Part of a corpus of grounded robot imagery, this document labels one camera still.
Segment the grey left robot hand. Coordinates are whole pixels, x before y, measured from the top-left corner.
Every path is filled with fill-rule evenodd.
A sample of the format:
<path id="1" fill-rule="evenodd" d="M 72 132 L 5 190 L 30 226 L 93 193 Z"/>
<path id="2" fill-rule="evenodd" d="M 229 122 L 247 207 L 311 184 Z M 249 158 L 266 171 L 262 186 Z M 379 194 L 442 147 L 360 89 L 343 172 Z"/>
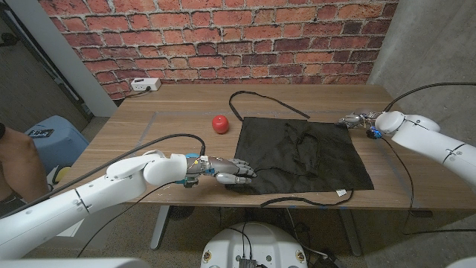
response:
<path id="1" fill-rule="evenodd" d="M 223 185 L 250 184 L 257 175 L 249 163 L 241 159 L 223 159 L 212 156 L 187 158 L 184 186 L 191 188 L 199 183 L 199 176 L 212 176 Z"/>

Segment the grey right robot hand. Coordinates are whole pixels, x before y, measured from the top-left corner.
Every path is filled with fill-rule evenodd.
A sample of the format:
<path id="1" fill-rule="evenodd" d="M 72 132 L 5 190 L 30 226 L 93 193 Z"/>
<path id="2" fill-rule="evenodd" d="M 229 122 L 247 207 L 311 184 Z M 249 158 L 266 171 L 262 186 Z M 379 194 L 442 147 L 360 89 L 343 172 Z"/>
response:
<path id="1" fill-rule="evenodd" d="M 376 119 L 382 112 L 376 112 L 371 109 L 356 109 L 349 115 L 340 118 L 335 124 L 348 129 L 363 127 L 369 129 L 375 126 Z"/>

